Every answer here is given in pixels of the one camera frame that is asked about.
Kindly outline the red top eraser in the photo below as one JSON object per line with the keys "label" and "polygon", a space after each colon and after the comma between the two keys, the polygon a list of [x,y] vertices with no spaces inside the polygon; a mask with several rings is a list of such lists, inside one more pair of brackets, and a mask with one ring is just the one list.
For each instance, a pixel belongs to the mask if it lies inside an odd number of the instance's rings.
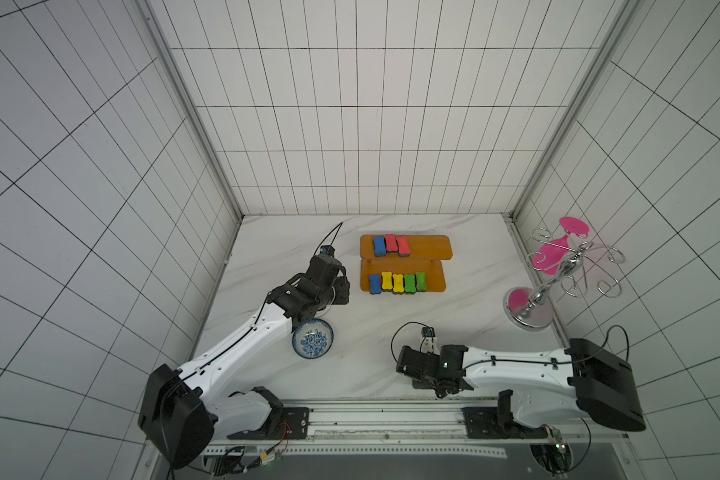
{"label": "red top eraser", "polygon": [[397,247],[398,247],[398,255],[400,257],[409,257],[412,253],[412,250],[409,245],[409,240],[407,236],[397,236],[396,237]]}
{"label": "red top eraser", "polygon": [[398,253],[399,246],[397,236],[394,234],[387,234],[384,236],[385,249],[387,253]]}

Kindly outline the orange two-tier shelf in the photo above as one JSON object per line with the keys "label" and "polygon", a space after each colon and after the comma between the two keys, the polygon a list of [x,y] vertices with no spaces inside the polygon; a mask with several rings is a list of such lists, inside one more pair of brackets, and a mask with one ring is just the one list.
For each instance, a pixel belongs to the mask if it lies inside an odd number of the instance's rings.
{"label": "orange two-tier shelf", "polygon": [[442,293],[446,290],[443,262],[453,257],[451,242],[446,235],[406,235],[411,249],[409,256],[387,253],[376,256],[374,238],[384,239],[382,235],[362,235],[360,237],[360,288],[371,291],[369,276],[388,271],[393,274],[426,274],[427,293]]}

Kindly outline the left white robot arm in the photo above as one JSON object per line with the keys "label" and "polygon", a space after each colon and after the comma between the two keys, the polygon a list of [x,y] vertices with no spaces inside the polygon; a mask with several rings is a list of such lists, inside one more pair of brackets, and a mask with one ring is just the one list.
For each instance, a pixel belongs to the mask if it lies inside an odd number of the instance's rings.
{"label": "left white robot arm", "polygon": [[273,346],[290,344],[308,360],[324,356],[335,335],[318,314],[348,304],[349,289],[345,267],[323,245],[306,272],[268,292],[252,317],[214,347],[176,369],[163,364],[150,374],[138,426],[170,469],[188,466],[211,442],[230,435],[276,434],[281,400],[261,386],[233,393],[231,385]]}

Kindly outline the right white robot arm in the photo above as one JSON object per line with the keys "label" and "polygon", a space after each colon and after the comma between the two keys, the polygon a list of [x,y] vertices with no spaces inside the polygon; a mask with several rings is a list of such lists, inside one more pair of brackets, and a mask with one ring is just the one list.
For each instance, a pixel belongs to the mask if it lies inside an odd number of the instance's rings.
{"label": "right white robot arm", "polygon": [[396,371],[439,398],[496,390],[511,419],[524,427],[582,418],[612,430],[646,429],[630,363],[583,338],[546,352],[444,345],[434,353],[404,346]]}

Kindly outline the blue bottom eraser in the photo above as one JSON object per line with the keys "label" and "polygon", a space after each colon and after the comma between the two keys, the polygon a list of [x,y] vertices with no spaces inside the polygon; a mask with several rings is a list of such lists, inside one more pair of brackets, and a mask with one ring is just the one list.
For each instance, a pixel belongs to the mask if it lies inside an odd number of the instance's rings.
{"label": "blue bottom eraser", "polygon": [[382,289],[382,280],[380,274],[370,274],[368,276],[369,281],[369,292],[372,295],[381,294],[383,292]]}

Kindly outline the yellow bottom eraser left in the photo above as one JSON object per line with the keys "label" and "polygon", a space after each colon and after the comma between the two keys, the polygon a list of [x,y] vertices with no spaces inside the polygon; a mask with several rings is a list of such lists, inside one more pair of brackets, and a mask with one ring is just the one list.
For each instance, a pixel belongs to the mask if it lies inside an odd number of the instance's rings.
{"label": "yellow bottom eraser left", "polygon": [[385,271],[380,273],[381,277],[381,289],[383,291],[392,291],[393,290],[393,274],[391,272]]}

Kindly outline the blue top eraser left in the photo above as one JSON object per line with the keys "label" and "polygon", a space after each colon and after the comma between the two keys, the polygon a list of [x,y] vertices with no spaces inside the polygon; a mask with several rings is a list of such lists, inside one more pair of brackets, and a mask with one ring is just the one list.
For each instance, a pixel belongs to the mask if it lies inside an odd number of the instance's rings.
{"label": "blue top eraser left", "polygon": [[375,236],[372,238],[373,254],[375,257],[384,257],[387,255],[386,241],[383,236]]}

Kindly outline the yellow bottom eraser right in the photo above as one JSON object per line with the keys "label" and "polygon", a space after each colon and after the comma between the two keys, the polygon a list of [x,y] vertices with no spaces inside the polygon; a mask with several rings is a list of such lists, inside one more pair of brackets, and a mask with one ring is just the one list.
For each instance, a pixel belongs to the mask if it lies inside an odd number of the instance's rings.
{"label": "yellow bottom eraser right", "polygon": [[405,292],[405,280],[403,274],[392,275],[392,291],[394,294],[402,294]]}

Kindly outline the green eraser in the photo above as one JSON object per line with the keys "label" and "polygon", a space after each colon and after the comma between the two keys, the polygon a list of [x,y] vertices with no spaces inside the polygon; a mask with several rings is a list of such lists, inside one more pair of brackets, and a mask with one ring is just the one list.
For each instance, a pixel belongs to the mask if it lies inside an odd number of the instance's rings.
{"label": "green eraser", "polygon": [[403,275],[404,292],[414,294],[417,292],[416,276],[414,274]]}
{"label": "green eraser", "polygon": [[425,272],[415,273],[415,286],[417,292],[426,292],[428,290],[427,275]]}

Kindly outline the green bottom eraser right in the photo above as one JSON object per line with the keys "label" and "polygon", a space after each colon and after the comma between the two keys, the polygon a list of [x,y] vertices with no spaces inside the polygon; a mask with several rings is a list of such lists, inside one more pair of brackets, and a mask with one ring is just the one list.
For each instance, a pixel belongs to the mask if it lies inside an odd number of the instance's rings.
{"label": "green bottom eraser right", "polygon": [[426,292],[428,290],[427,275],[425,272],[415,273],[415,286],[417,292]]}

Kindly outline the chrome cup tree stand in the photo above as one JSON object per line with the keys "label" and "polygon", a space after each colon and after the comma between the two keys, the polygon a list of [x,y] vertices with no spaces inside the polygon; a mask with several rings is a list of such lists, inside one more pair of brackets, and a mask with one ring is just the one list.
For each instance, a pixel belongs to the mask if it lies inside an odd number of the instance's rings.
{"label": "chrome cup tree stand", "polygon": [[[591,253],[603,251],[607,260],[612,264],[622,264],[626,261],[624,254],[613,246],[597,242],[591,238],[592,230],[586,238],[576,235],[567,235],[562,229],[563,235],[555,238],[552,233],[544,228],[537,228],[532,239],[539,244],[539,248],[526,255],[528,265],[531,269],[546,278],[536,287],[517,287],[510,290],[503,300],[503,308],[507,317],[518,327],[528,331],[540,331],[549,327],[555,317],[553,305],[548,299],[549,293],[556,285],[561,286],[564,293],[573,298],[582,298],[589,291],[586,264],[597,264],[589,258]],[[544,242],[551,242],[567,236],[570,245],[570,252],[563,257],[559,264],[558,272],[549,276],[535,270],[532,265],[532,258]]]}

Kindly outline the pink disc middle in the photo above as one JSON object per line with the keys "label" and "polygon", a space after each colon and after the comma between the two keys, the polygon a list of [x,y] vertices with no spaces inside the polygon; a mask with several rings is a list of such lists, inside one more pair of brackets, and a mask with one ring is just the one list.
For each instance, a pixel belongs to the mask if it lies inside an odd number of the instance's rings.
{"label": "pink disc middle", "polygon": [[532,265],[540,273],[554,276],[558,272],[559,264],[563,257],[570,252],[570,245],[567,236],[544,242],[532,258]]}

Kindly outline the pink disc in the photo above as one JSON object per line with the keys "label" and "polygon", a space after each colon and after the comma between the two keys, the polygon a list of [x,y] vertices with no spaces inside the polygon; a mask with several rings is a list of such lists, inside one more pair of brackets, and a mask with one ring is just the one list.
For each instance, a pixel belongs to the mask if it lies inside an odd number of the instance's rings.
{"label": "pink disc", "polygon": [[576,235],[580,238],[586,238],[590,233],[589,225],[574,217],[566,216],[560,218],[559,225],[567,235]]}
{"label": "pink disc", "polygon": [[544,242],[532,258],[532,265],[540,273],[554,276],[558,272],[559,264],[563,257],[570,252],[570,245],[567,236]]}

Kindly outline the pink disc top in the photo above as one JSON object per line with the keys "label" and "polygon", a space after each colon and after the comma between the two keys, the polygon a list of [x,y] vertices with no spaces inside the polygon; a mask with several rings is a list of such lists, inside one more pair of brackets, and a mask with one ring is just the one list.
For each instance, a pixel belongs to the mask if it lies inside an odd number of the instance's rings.
{"label": "pink disc top", "polygon": [[574,217],[566,216],[560,218],[559,225],[567,235],[576,235],[580,238],[586,238],[590,233],[589,225]]}

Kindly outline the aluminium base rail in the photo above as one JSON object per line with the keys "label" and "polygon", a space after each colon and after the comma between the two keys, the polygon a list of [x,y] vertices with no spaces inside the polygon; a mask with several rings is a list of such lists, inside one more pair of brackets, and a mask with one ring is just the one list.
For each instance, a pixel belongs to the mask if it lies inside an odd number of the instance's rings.
{"label": "aluminium base rail", "polygon": [[285,404],[270,435],[214,440],[139,479],[641,479],[628,437],[592,420],[523,427],[498,398]]}

